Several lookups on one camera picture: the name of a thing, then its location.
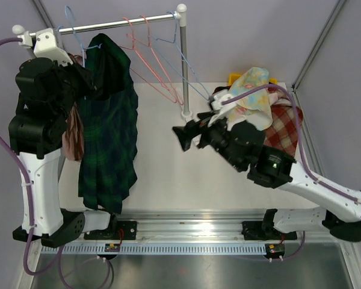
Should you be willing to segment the dark green plaid skirt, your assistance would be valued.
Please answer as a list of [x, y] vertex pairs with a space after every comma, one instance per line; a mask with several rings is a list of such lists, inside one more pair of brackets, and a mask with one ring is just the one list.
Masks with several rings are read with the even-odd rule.
[[89, 209], [120, 214], [137, 181], [138, 95], [123, 49], [103, 33], [90, 47], [85, 67], [96, 91], [78, 101], [84, 135], [78, 194]]

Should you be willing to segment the blue wire hanger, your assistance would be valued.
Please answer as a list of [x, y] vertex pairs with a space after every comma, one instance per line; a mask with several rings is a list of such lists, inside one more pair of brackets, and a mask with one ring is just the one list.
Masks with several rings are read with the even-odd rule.
[[[174, 22], [174, 33], [171, 40], [163, 39], [154, 35], [151, 35], [150, 38], [156, 42], [164, 42], [173, 45], [178, 53], [181, 56], [181, 66], [182, 71], [178, 71], [170, 61], [163, 56], [162, 52], [157, 48], [157, 45], [154, 45], [154, 49], [159, 53], [159, 55], [165, 60], [165, 62], [176, 72], [182, 79], [182, 82], [186, 84], [187, 88], [192, 88], [198, 95], [200, 95], [204, 100], [208, 101], [210, 97], [210, 93], [208, 89], [199, 81], [199, 77], [194, 71], [193, 67], [190, 65], [187, 57], [187, 40], [186, 40], [186, 32], [185, 26], [181, 29], [180, 20], [178, 18], [178, 12], [176, 11], [168, 11], [166, 12], [166, 16], [170, 16], [170, 19]], [[191, 72], [195, 78], [196, 84], [200, 85], [202, 89], [205, 91], [202, 93], [199, 91], [190, 81], [188, 77], [188, 72]]]

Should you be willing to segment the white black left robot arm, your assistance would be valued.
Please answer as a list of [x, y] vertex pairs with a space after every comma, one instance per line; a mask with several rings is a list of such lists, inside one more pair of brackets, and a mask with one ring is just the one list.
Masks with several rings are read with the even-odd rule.
[[60, 64], [40, 57], [24, 62], [15, 82], [20, 93], [8, 130], [10, 149], [22, 175], [24, 217], [13, 238], [40, 240], [51, 248], [93, 231], [105, 239], [114, 238], [119, 226], [110, 213], [68, 211], [59, 201], [62, 136], [75, 101], [95, 90], [91, 72], [78, 63]]

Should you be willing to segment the pastel tie-dye garment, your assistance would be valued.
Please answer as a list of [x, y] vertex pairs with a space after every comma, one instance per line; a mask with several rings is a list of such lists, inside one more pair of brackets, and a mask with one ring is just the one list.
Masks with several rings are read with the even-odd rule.
[[[266, 84], [269, 84], [269, 72], [264, 68], [252, 67], [231, 85], [229, 93], [239, 96]], [[273, 122], [271, 105], [276, 100], [277, 96], [270, 96], [267, 89], [261, 89], [236, 101], [235, 108], [227, 116], [229, 127], [246, 120], [259, 131], [269, 128]]]

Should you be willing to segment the pink hanger with plaid skirt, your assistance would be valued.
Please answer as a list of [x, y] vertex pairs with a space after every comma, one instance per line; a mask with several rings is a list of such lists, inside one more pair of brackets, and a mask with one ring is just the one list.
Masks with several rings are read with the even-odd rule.
[[142, 45], [147, 46], [151, 50], [151, 53], [155, 57], [155, 60], [158, 63], [160, 69], [162, 70], [165, 78], [167, 79], [167, 82], [164, 82], [164, 80], [158, 75], [157, 72], [155, 72], [155, 70], [152, 68], [152, 66], [149, 65], [148, 62], [143, 57], [141, 57], [141, 60], [144, 62], [144, 64], [147, 66], [147, 68], [154, 74], [154, 76], [159, 81], [159, 83], [162, 85], [162, 87], [165, 88], [172, 95], [172, 98], [169, 98], [166, 95], [165, 95], [165, 97], [167, 99], [171, 100], [172, 102], [177, 103], [181, 107], [184, 104], [184, 100], [182, 99], [180, 94], [177, 92], [175, 86], [172, 83], [171, 78], [169, 77], [166, 69], [164, 68], [161, 61], [159, 60], [158, 55], [156, 54], [156, 50], [154, 49], [152, 42], [151, 42], [150, 24], [149, 24], [147, 18], [143, 15], [141, 15], [141, 17], [144, 19], [144, 21], [147, 25], [147, 43], [144, 43], [140, 40], [135, 40], [135, 41], [140, 42]]

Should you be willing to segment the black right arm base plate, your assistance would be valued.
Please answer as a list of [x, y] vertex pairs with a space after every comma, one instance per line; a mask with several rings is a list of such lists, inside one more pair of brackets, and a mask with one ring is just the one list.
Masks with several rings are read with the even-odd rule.
[[253, 241], [282, 241], [297, 240], [297, 233], [281, 233], [274, 229], [273, 225], [264, 223], [263, 221], [243, 221], [242, 235], [244, 240]]

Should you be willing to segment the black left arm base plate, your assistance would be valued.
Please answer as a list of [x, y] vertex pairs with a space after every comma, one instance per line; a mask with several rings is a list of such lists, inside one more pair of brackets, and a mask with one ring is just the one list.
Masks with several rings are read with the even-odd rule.
[[137, 222], [125, 220], [110, 221], [104, 230], [94, 230], [84, 234], [85, 240], [135, 240]]

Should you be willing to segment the red beige plaid skirt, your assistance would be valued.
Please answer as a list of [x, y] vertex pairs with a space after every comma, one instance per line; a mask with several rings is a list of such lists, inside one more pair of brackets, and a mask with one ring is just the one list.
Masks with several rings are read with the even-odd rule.
[[272, 124], [265, 130], [264, 145], [295, 156], [298, 132], [295, 113], [289, 98], [279, 89], [267, 88], [271, 97]]

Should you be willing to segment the red black plaid skirt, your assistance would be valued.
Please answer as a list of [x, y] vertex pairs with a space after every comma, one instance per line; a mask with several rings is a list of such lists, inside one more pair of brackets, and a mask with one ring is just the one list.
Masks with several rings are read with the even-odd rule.
[[222, 91], [222, 90], [229, 90], [230, 88], [231, 88], [230, 85], [228, 85], [228, 86], [219, 86], [219, 87], [216, 87], [215, 90], [214, 90], [214, 92], [213, 92], [213, 94], [216, 94], [216, 93], [218, 93], [218, 92], [220, 92], [220, 91]]

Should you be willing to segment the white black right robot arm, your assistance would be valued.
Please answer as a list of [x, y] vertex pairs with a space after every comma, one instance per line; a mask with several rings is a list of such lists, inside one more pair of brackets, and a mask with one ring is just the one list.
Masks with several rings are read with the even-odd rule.
[[278, 188], [316, 204], [312, 209], [268, 209], [261, 221], [244, 221], [245, 240], [295, 240], [298, 231], [325, 231], [343, 241], [361, 241], [361, 191], [311, 178], [290, 154], [264, 145], [265, 134], [247, 121], [227, 128], [227, 120], [210, 125], [212, 113], [174, 126], [183, 151], [199, 137], [199, 149], [211, 146], [238, 172], [265, 188]]

